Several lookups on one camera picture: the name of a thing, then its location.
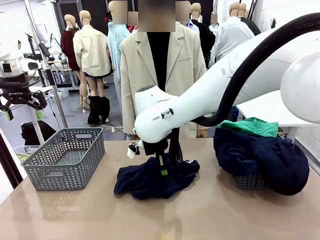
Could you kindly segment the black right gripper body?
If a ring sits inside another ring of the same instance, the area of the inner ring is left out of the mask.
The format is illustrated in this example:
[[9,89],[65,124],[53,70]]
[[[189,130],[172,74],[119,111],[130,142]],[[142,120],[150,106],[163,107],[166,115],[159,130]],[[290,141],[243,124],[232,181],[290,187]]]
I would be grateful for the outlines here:
[[169,144],[166,137],[156,143],[148,143],[145,141],[143,142],[143,149],[146,156],[161,155],[162,152],[164,152],[168,148],[168,146]]

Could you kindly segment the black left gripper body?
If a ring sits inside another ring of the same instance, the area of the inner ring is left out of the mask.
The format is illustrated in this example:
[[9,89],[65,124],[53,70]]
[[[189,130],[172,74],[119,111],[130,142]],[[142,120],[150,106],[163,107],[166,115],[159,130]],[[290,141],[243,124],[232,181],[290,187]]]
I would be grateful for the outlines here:
[[30,85],[20,83],[1,83],[0,89],[2,93],[1,97],[4,97],[7,102],[5,105],[0,103],[1,107],[9,107],[11,104],[14,105],[28,105],[33,106],[32,94],[29,90]]

